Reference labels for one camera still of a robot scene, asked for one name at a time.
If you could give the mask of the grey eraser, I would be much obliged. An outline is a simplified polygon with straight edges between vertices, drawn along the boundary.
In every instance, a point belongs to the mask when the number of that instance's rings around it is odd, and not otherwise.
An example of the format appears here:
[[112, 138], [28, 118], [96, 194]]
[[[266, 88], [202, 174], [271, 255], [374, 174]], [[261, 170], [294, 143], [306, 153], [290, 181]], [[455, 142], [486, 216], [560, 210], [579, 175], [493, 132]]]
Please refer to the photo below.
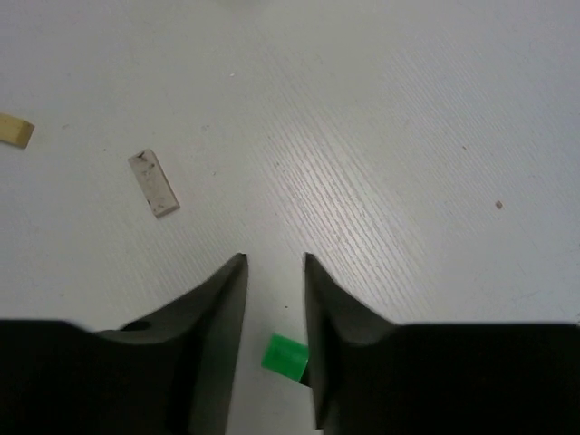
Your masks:
[[165, 172], [151, 149], [131, 156], [128, 162], [155, 218], [163, 218], [180, 209]]

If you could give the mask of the tan small eraser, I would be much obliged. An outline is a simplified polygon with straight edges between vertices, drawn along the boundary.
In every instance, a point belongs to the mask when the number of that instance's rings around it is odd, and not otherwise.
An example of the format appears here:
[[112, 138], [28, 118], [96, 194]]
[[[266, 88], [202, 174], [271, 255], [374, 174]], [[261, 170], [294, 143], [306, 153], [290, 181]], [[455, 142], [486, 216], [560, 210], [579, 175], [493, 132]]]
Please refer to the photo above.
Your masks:
[[12, 115], [0, 114], [0, 141], [19, 149], [26, 149], [35, 126]]

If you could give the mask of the green highlighter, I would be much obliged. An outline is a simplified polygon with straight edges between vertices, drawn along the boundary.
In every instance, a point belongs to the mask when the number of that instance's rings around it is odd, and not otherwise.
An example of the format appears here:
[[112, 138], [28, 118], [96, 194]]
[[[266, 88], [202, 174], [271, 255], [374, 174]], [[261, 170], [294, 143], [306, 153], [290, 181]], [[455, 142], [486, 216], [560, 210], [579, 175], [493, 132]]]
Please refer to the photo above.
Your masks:
[[261, 366], [309, 387], [309, 356], [306, 345], [275, 333], [269, 339]]

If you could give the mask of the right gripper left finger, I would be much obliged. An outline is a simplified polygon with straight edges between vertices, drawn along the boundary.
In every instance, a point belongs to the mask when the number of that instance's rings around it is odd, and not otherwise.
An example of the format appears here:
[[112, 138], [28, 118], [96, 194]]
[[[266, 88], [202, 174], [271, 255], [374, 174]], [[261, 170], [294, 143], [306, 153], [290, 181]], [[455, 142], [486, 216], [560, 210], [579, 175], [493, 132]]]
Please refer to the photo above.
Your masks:
[[118, 330], [62, 320], [1, 323], [4, 434], [223, 434], [247, 299], [248, 261]]

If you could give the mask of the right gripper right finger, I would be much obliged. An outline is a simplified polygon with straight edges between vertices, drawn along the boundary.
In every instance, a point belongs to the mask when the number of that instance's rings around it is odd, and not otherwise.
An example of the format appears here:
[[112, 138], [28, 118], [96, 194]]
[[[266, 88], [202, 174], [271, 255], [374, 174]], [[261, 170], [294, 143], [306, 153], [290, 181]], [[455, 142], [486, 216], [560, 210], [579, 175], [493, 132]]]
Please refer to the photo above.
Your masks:
[[325, 434], [576, 434], [579, 328], [396, 324], [304, 257], [308, 381]]

